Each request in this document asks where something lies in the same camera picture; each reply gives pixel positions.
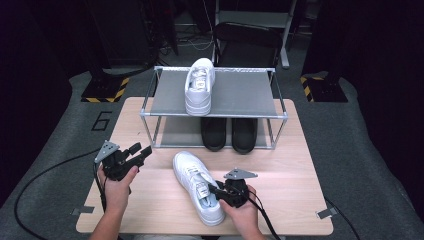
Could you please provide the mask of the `white sneaker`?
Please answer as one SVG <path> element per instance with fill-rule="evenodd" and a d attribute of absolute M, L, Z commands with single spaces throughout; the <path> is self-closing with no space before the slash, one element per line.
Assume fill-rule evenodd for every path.
<path fill-rule="evenodd" d="M 207 226 L 219 225 L 225 219 L 216 195 L 209 186 L 217 183 L 202 161 L 187 151 L 177 153 L 173 158 L 173 170 L 179 183 L 190 195 L 200 220 Z"/>
<path fill-rule="evenodd" d="M 186 76 L 184 94 L 185 109 L 189 115 L 205 116 L 211 110 L 215 68 L 208 58 L 196 60 Z"/>

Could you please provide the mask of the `black chair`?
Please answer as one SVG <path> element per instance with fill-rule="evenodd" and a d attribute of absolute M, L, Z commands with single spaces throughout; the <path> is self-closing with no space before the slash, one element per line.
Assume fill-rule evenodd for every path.
<path fill-rule="evenodd" d="M 217 67 L 275 68 L 283 45 L 271 28 L 235 22 L 216 25 L 213 40 Z"/>

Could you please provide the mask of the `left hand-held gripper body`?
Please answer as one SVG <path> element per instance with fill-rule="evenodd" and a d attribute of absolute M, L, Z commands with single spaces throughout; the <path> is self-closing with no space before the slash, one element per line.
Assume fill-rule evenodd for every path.
<path fill-rule="evenodd" d="M 135 157 L 143 150 L 141 147 L 137 153 L 130 155 L 128 149 L 121 151 L 119 145 L 105 141 L 95 157 L 94 163 L 103 165 L 103 171 L 107 178 L 120 181 L 133 166 L 136 166 Z"/>

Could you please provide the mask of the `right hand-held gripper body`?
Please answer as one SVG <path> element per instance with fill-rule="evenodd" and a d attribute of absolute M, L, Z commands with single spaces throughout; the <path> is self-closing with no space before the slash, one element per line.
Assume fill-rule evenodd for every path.
<path fill-rule="evenodd" d="M 256 178 L 257 174 L 234 168 L 224 175 L 225 181 L 219 182 L 218 186 L 226 203 L 232 207 L 239 208 L 249 199 L 249 190 L 246 179 Z"/>

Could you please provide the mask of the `grey metal shoe rack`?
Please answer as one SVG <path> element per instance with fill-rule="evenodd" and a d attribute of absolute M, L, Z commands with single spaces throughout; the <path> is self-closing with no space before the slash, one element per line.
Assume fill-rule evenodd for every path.
<path fill-rule="evenodd" d="M 202 148 L 200 119 L 185 109 L 187 67 L 158 66 L 140 110 L 150 144 L 156 148 Z M 273 68 L 215 69 L 209 115 L 258 120 L 257 149 L 273 149 L 288 114 L 282 98 L 274 98 L 278 86 Z"/>

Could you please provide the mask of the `black flip-flop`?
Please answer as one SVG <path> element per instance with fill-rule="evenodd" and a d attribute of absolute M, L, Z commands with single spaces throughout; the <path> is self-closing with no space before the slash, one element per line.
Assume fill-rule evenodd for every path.
<path fill-rule="evenodd" d="M 221 150 L 226 144 L 226 118 L 202 118 L 201 137 L 203 145 L 210 151 Z"/>
<path fill-rule="evenodd" d="M 232 147 L 240 154 L 250 153 L 257 139 L 258 120 L 235 118 L 232 120 Z"/>

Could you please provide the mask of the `white metal desk frame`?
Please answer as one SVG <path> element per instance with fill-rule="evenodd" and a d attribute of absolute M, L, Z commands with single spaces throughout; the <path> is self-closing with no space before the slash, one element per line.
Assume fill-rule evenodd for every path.
<path fill-rule="evenodd" d="M 215 23 L 237 22 L 283 29 L 280 62 L 283 69 L 288 69 L 290 64 L 287 56 L 286 43 L 290 33 L 296 5 L 297 0 L 289 0 L 289 9 L 286 12 L 228 11 L 221 10 L 220 0 L 216 0 Z"/>

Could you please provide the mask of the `person's right hand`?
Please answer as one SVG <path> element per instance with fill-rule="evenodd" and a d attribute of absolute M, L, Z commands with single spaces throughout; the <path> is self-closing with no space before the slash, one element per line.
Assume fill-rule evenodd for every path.
<path fill-rule="evenodd" d="M 259 229 L 258 209 L 253 203 L 246 202 L 239 208 L 231 207 L 223 200 L 220 200 L 219 203 L 239 233 L 242 229 Z"/>

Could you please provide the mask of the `yellow-black striped stand base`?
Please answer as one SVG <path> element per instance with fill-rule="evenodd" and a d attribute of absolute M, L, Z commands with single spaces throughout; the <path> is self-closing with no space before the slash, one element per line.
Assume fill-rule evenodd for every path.
<path fill-rule="evenodd" d="M 309 102 L 347 102 L 341 86 L 338 83 L 328 83 L 322 77 L 300 78 L 304 93 Z"/>
<path fill-rule="evenodd" d="M 128 78 L 91 80 L 81 94 L 81 101 L 91 103 L 118 102 L 123 96 L 128 82 Z"/>

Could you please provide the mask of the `person's left hand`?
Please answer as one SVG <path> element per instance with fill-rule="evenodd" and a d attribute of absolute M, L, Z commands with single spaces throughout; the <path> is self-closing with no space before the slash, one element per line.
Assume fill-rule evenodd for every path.
<path fill-rule="evenodd" d="M 122 215 L 125 212 L 130 195 L 130 184 L 138 172 L 138 167 L 133 166 L 122 180 L 114 181 L 106 177 L 103 166 L 99 167 L 97 176 L 106 198 L 106 214 Z"/>

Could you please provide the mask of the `grey tape strip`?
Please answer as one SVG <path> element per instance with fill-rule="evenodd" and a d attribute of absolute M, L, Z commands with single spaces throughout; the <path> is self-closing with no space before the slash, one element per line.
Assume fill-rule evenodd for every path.
<path fill-rule="evenodd" d="M 83 213 L 91 214 L 91 213 L 93 213 L 94 209 L 95 209 L 95 207 L 93 207 L 93 206 L 81 206 L 79 208 L 74 208 L 71 211 L 70 214 L 73 215 L 73 216 L 79 216 Z"/>
<path fill-rule="evenodd" d="M 325 218 L 331 218 L 337 214 L 338 214 L 338 211 L 334 207 L 332 207 L 332 208 L 327 208 L 325 210 L 317 212 L 316 216 L 319 219 L 325 219 Z"/>

